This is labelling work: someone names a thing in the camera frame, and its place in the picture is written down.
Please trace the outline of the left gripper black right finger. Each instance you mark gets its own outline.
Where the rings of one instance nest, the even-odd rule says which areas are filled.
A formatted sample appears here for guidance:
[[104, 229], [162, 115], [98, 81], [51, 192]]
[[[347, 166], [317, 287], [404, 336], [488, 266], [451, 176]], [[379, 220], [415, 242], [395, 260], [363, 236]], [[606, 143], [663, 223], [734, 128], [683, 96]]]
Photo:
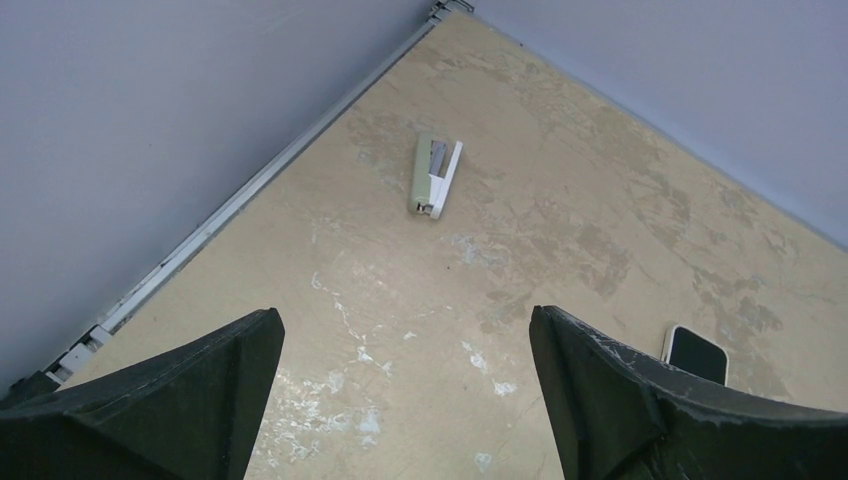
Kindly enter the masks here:
[[743, 393], [610, 338], [556, 306], [529, 324], [568, 479], [843, 479], [847, 416]]

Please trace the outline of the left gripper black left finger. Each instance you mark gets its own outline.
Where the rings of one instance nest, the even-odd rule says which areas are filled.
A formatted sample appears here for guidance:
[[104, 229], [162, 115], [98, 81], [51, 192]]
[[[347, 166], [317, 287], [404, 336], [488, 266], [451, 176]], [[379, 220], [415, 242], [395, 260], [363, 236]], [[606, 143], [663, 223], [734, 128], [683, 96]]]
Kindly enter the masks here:
[[1, 414], [5, 479], [241, 479], [285, 338], [275, 309]]

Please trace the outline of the aluminium frame rail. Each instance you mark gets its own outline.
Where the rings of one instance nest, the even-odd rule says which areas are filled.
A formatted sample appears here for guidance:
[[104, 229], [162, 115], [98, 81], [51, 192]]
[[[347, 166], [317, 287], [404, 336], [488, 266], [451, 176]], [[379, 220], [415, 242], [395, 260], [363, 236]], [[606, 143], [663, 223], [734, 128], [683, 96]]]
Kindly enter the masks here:
[[108, 343], [127, 321], [188, 264], [203, 248], [238, 215], [265, 186], [273, 181], [302, 154], [324, 131], [364, 95], [383, 75], [399, 62], [416, 44], [451, 14], [473, 14], [475, 6], [469, 1], [438, 1], [428, 19], [408, 39], [400, 43], [374, 70], [340, 97], [303, 133], [273, 157], [226, 202], [187, 236], [164, 260], [153, 268], [136, 286], [101, 316], [74, 344], [41, 370], [54, 388], [63, 386], [76, 372], [91, 361], [96, 352]]

